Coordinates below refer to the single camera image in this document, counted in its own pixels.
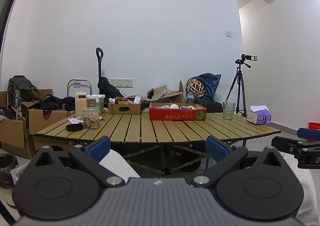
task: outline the red cardboard box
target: red cardboard box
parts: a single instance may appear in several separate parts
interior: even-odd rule
[[[177,104],[179,107],[194,106],[196,109],[163,109],[157,108],[165,105]],[[207,109],[198,104],[188,103],[150,103],[150,120],[163,121],[204,121]]]

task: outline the wooden table slat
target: wooden table slat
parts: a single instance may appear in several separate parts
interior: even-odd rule
[[[185,137],[190,141],[199,141],[202,138],[196,134],[193,130],[191,130],[184,122],[174,121],[174,124],[178,129],[185,135]]]
[[[222,114],[222,113],[214,113],[214,114],[223,117],[223,114]],[[233,122],[238,121],[238,122],[240,122],[241,124],[246,124],[247,126],[250,126],[250,127],[252,127],[252,128],[257,128],[257,129],[259,129],[260,131],[263,132],[261,135],[263,135],[263,134],[269,134],[269,133],[273,133],[273,132],[274,132],[274,131],[272,131],[272,130],[270,130],[270,129],[264,128],[264,127],[261,126],[261,125],[252,124],[252,123],[248,122],[246,119],[241,119],[241,118],[238,118],[238,117],[240,117],[240,116],[234,114],[234,115],[233,115],[233,119],[232,119],[231,121],[233,121]]]
[[[175,125],[173,121],[163,121],[165,127],[169,131],[174,142],[186,142],[188,139],[180,131],[180,129]]]
[[[61,119],[60,121],[56,122],[55,124],[52,124],[51,126],[49,127],[46,127],[45,129],[42,129],[41,131],[39,131],[37,134],[46,134],[48,133],[49,131],[55,129],[56,127],[62,125],[63,123],[65,122],[68,122],[68,119],[69,118],[74,118],[76,116],[76,114],[72,114],[64,119]]]
[[[122,118],[111,136],[111,141],[124,142],[132,115],[122,115]]]
[[[239,130],[239,129],[231,126],[230,124],[228,124],[228,123],[226,122],[226,121],[228,121],[228,120],[223,120],[223,121],[222,121],[222,120],[219,120],[219,119],[217,119],[217,118],[214,118],[214,117],[212,117],[212,116],[210,116],[210,115],[207,115],[207,118],[208,118],[209,120],[212,120],[213,122],[219,124],[220,126],[222,126],[222,127],[226,128],[226,129],[230,130],[231,132],[235,133],[236,135],[238,135],[238,136],[240,136],[240,137],[242,137],[242,138],[248,138],[248,137],[251,136],[250,134],[245,133],[245,132],[243,132],[242,130]]]
[[[208,136],[211,136],[211,134],[204,130],[202,127],[200,127],[198,124],[194,123],[193,121],[185,121],[184,122],[192,131],[197,133],[203,140],[206,140]]]
[[[205,122],[231,139],[236,139],[241,137],[236,133],[233,133],[230,130],[226,129],[225,127],[217,124],[216,122],[213,122],[210,119],[206,119]]]
[[[141,142],[156,142],[149,113],[141,113]]]
[[[81,139],[87,139],[87,140],[95,140],[99,139],[97,138],[98,133],[105,127],[105,125],[109,122],[109,120],[113,117],[112,114],[105,114],[103,116],[102,121],[100,121],[100,128],[99,129],[93,129],[93,130],[88,130],[83,136],[81,136]]]
[[[132,115],[127,136],[125,137],[126,142],[140,142],[140,115]]]
[[[102,113],[101,117],[104,119],[104,116],[107,113]],[[79,139],[81,138],[85,133],[87,133],[89,130],[87,129],[82,129],[81,131],[73,132],[72,134],[70,133],[67,137],[68,138],[73,138],[73,139]]]
[[[218,120],[222,120],[223,122],[225,122],[226,124],[229,124],[230,126],[233,126],[247,134],[249,134],[250,136],[258,136],[260,134],[258,134],[257,132],[254,132],[246,127],[240,126],[230,120],[224,120],[222,117],[218,116],[218,115],[214,115],[213,113],[207,113],[207,117],[210,118],[211,120],[213,119],[218,119]]]
[[[109,122],[101,129],[99,134],[95,137],[95,139],[99,139],[102,136],[108,136],[111,137],[113,131],[115,130],[119,120],[121,119],[123,115],[113,115]]]
[[[220,140],[230,139],[229,137],[222,134],[220,131],[216,130],[215,128],[213,128],[212,126],[207,124],[206,122],[203,122],[203,121],[193,121],[193,122],[197,123],[204,130],[207,130],[210,133],[210,135],[216,137],[217,139],[220,139]]]
[[[255,126],[255,127],[258,126],[260,130],[265,131],[266,133],[273,133],[273,132],[279,131],[279,130],[274,130],[274,128],[267,126],[267,125],[252,124],[252,123],[248,122],[246,118],[239,116],[239,115],[236,115],[236,114],[233,115],[233,118],[236,118],[237,120],[239,120],[243,123],[249,124],[250,126]]]
[[[71,135],[73,132],[69,132],[66,130],[63,130],[62,132],[60,132],[57,137],[62,137],[62,138],[67,138],[69,135]]]
[[[152,121],[152,124],[155,128],[158,142],[172,142],[172,139],[162,121]]]
[[[50,132],[46,133],[46,135],[48,136],[56,136],[58,135],[60,132],[64,131],[66,129],[67,125],[72,124],[70,121],[67,121],[65,123],[63,123],[62,125],[56,127],[55,129],[51,130]]]
[[[230,121],[234,122],[234,123],[236,123],[236,124],[238,124],[240,126],[246,127],[248,129],[258,133],[259,135],[265,135],[266,134],[265,131],[262,131],[262,130],[259,129],[259,126],[251,126],[249,123],[244,123],[244,122],[241,122],[241,121],[239,121],[237,119],[232,119]]]
[[[236,118],[240,119],[241,121],[247,122],[247,118],[245,118],[245,117],[243,117],[243,116],[236,115],[236,114],[234,114],[233,116],[236,116]],[[272,130],[273,132],[278,132],[278,131],[280,131],[279,129],[275,129],[275,128],[270,127],[270,126],[268,126],[268,125],[255,125],[255,124],[252,124],[252,125],[253,125],[253,126],[263,127],[263,128]]]

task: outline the blue gripper pad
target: blue gripper pad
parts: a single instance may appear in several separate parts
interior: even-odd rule
[[[87,156],[96,162],[100,162],[109,152],[111,148],[110,138],[103,136],[85,147]]]
[[[205,148],[209,156],[216,162],[221,161],[233,151],[232,147],[215,138],[214,136],[209,136],[207,138],[205,141]]]
[[[299,128],[297,136],[301,139],[320,140],[320,130]]]

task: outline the rolling cart handle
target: rolling cart handle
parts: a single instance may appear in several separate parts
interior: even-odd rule
[[[86,81],[86,82],[88,82],[89,84],[90,84],[90,95],[92,95],[92,86],[91,86],[91,82],[90,81],[88,81],[87,79],[71,79],[69,82],[68,82],[68,85],[67,85],[67,97],[69,97],[69,84],[70,84],[70,82],[72,82],[72,81]]]
[[[100,47],[97,47],[96,54],[97,54],[97,58],[98,58],[98,71],[99,71],[98,87],[99,87],[99,94],[101,94],[100,83],[101,83],[101,62],[102,62],[102,58],[103,58],[103,51]]]

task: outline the wall outlet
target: wall outlet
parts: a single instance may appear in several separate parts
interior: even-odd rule
[[[127,88],[133,88],[133,79],[125,79],[124,85]]]
[[[226,36],[231,38],[231,31],[226,30]]]
[[[117,87],[124,87],[124,79],[117,79]]]
[[[115,87],[117,87],[117,79],[109,79],[109,83]]]

